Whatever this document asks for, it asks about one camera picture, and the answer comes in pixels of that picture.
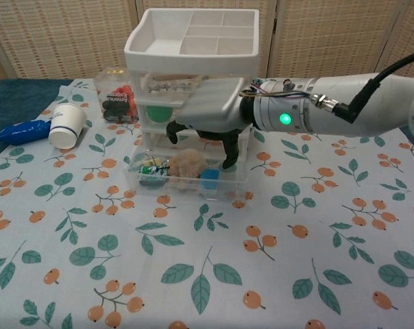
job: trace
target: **woven room divider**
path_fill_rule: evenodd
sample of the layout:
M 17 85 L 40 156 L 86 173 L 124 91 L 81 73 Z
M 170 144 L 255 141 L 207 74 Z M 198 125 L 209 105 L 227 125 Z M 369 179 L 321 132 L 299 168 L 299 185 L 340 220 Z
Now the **woven room divider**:
M 18 77 L 93 77 L 124 66 L 132 29 L 127 0 L 0 0 L 0 43 Z
M 5 69 L 75 78 L 123 66 L 147 8 L 258 9 L 261 77 L 367 73 L 414 52 L 414 0 L 0 0 Z
M 414 53 L 414 0 L 408 3 L 406 13 L 401 18 L 400 24 L 393 29 L 393 38 L 390 38 L 386 48 L 387 51 L 383 53 L 377 71 Z M 397 74 L 414 77 L 414 63 L 400 69 Z
M 373 72 L 398 0 L 281 0 L 268 76 Z

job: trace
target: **plush toy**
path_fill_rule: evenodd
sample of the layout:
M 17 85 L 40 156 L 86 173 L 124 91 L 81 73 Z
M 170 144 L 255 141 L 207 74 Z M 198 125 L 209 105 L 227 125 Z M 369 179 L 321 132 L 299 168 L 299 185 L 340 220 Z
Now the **plush toy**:
M 207 162 L 200 151 L 185 149 L 170 160 L 168 174 L 177 177 L 198 178 L 206 168 Z

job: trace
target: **green led light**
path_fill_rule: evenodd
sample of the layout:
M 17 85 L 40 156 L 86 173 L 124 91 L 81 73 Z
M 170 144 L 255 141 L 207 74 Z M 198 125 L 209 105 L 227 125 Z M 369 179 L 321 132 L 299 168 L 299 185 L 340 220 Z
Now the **green led light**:
M 282 113 L 280 115 L 279 120 L 280 120 L 281 124 L 283 124 L 283 125 L 290 125 L 291 122 L 292 122 L 291 116 L 287 113 Z

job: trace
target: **black cable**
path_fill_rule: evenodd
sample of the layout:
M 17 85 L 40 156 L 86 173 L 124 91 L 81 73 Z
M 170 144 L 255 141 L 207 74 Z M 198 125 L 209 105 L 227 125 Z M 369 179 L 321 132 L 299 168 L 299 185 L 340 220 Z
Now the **black cable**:
M 396 72 L 398 69 L 401 69 L 402 67 L 414 62 L 414 53 L 411 55 L 402 58 L 401 60 L 398 60 L 396 63 L 388 66 L 384 71 L 379 73 L 375 78 L 375 82 L 381 82 L 384 80 L 384 78 L 388 77 L 390 74 Z
M 379 88 L 380 82 L 384 78 L 388 77 L 390 74 L 396 72 L 398 69 L 414 62 L 414 53 L 398 60 L 396 63 L 388 66 L 384 71 L 379 73 L 375 78 L 370 79 L 366 85 L 361 89 L 361 91 L 356 94 L 353 100 L 349 105 L 344 103 L 338 103 L 333 112 L 337 117 L 340 117 L 350 123 L 353 123 L 358 115 L 361 113 L 361 110 L 364 108 L 365 104 L 369 101 L 370 97 Z

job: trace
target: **table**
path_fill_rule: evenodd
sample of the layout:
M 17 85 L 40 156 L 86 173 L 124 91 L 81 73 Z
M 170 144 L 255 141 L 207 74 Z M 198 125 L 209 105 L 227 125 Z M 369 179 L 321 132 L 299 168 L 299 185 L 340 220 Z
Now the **table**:
M 74 149 L 0 155 L 0 328 L 414 328 L 399 130 L 253 131 L 246 200 L 206 202 L 131 191 L 139 126 L 104 123 L 91 80 L 40 118 L 65 99 L 88 115 Z

